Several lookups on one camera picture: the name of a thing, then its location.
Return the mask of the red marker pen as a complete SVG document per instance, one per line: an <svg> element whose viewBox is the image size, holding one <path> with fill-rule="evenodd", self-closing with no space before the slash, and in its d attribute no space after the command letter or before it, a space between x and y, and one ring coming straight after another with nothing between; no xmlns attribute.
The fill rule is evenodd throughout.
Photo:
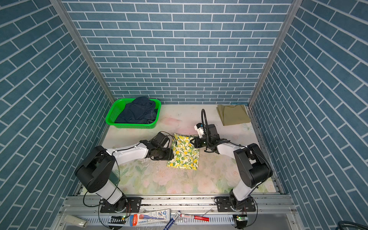
<svg viewBox="0 0 368 230"><path fill-rule="evenodd" d="M210 222L208 217L202 217L202 216L196 216L196 215L190 215L190 214L184 214L181 213L180 217L187 218L187 219L195 219L195 220L201 220L205 222Z"/></svg>

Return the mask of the blue marker pen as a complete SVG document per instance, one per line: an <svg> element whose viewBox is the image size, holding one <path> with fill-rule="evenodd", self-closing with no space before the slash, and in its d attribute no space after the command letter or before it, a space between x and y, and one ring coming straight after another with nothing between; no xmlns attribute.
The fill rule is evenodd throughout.
<svg viewBox="0 0 368 230"><path fill-rule="evenodd" d="M170 219L170 221L167 223L167 225L164 227L164 230L169 230L177 221L177 219L181 217L181 212L177 211L175 215Z"/></svg>

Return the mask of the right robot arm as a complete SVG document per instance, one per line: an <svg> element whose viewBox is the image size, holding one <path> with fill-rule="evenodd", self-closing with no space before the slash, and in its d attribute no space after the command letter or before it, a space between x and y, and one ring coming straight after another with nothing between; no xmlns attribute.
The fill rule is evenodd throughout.
<svg viewBox="0 0 368 230"><path fill-rule="evenodd" d="M206 148L210 153L235 159L241 178L231 192L231 196L236 201L248 199L256 187L273 175L269 162L257 144L243 146L232 143L228 139L222 139L214 124L198 123L194 129L198 137L191 139L190 143L195 148Z"/></svg>

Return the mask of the olive green skirt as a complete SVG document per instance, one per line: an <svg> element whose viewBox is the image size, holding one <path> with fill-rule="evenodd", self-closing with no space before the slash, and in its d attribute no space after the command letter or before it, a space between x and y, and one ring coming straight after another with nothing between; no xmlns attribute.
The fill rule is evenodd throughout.
<svg viewBox="0 0 368 230"><path fill-rule="evenodd" d="M217 106L217 112L224 126L250 123L244 105L221 105Z"/></svg>

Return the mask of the yellow floral skirt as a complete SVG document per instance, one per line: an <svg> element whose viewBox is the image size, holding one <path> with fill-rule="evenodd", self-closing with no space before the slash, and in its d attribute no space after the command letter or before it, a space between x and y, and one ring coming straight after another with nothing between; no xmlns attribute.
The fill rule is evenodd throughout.
<svg viewBox="0 0 368 230"><path fill-rule="evenodd" d="M190 142L195 136L174 135L172 145L173 159L168 161L167 166L171 168L197 170L199 164L199 149Z"/></svg>

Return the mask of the aluminium rail frame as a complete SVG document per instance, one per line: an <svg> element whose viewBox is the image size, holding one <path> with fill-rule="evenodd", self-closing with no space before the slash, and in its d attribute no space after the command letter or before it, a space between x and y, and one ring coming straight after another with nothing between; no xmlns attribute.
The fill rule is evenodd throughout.
<svg viewBox="0 0 368 230"><path fill-rule="evenodd" d="M141 197L141 207L138 213L170 209L171 215L177 211L184 214L208 217L210 222L179 217L175 225L190 227L215 227L223 225L234 229L247 225L247 229L270 230L302 230L303 224L297 213L290 195L255 194L255 212L218 212L214 198L225 195L129 195ZM67 197L60 213L51 229L53 230L87 230L87 229L118 229L130 227L130 216L138 213L101 213L100 207L93 207L100 198L96 195L88 196L85 200L81 196ZM89 221L86 228L80 228L64 222L67 215Z"/></svg>

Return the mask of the dark navy skirt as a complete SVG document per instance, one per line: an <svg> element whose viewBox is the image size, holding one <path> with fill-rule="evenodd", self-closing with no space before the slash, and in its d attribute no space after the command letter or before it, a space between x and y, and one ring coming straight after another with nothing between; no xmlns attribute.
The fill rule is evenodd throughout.
<svg viewBox="0 0 368 230"><path fill-rule="evenodd" d="M156 120L158 110L156 103L146 97L139 97L126 104L118 115L115 123L118 124L151 124Z"/></svg>

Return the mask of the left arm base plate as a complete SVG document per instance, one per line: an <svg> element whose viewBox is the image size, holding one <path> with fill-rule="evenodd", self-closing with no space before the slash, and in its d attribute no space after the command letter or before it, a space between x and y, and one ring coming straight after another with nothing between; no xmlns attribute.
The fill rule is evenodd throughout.
<svg viewBox="0 0 368 230"><path fill-rule="evenodd" d="M100 204L101 213L138 213L140 211L141 197L123 197L115 204L110 204L103 199Z"/></svg>

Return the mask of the green plastic basket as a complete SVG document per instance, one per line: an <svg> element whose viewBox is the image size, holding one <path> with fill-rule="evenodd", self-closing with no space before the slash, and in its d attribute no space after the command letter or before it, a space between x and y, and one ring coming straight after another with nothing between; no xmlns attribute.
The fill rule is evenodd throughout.
<svg viewBox="0 0 368 230"><path fill-rule="evenodd" d="M118 124L118 123L115 123L116 118L124 110L126 104L131 103L133 100L135 99L134 98L123 98L123 99L119 99L115 101L106 116L106 119L105 119L106 123L108 125L115 126L116 128L137 128L137 129L155 128L156 123L158 122L160 110L162 107L162 103L157 99L150 99L156 103L155 108L158 110L156 120L153 123L151 124Z"/></svg>

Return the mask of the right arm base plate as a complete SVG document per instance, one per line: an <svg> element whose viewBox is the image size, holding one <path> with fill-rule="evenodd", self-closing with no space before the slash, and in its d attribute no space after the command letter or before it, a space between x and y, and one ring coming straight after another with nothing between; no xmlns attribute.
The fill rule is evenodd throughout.
<svg viewBox="0 0 368 230"><path fill-rule="evenodd" d="M214 198L218 212L255 212L255 202L251 198L238 201L234 196L217 196Z"/></svg>

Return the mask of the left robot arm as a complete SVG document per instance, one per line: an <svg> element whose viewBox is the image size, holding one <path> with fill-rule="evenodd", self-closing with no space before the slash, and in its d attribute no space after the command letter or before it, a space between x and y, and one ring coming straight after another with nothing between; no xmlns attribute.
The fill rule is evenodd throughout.
<svg viewBox="0 0 368 230"><path fill-rule="evenodd" d="M173 159L172 142L176 144L176 138L161 131L151 140L141 140L127 147L94 147L76 168L75 175L87 192L97 194L103 201L121 211L127 203L127 198L118 187L122 180L119 166L146 158L153 161L170 161Z"/></svg>

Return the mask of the grey tape roll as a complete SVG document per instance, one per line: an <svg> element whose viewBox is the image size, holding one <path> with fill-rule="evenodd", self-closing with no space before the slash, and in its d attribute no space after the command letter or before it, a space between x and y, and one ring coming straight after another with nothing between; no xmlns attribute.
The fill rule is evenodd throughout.
<svg viewBox="0 0 368 230"><path fill-rule="evenodd" d="M78 218L78 217L72 216L72 215L65 216L64 222L66 222L68 224L71 224L71 225L74 225L74 226L77 226L77 227L80 227L80 228L86 228L88 223L89 223L89 221L87 221L87 220L84 220L84 219L81 219L81 218Z"/></svg>

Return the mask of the red blue toothpaste box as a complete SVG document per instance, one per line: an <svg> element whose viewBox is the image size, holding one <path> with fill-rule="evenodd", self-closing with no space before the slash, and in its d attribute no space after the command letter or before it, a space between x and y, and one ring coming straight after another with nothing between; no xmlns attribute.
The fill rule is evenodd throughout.
<svg viewBox="0 0 368 230"><path fill-rule="evenodd" d="M152 223L168 222L170 219L171 210L163 209L158 211L134 214L129 218L129 225L130 227L136 227Z"/></svg>

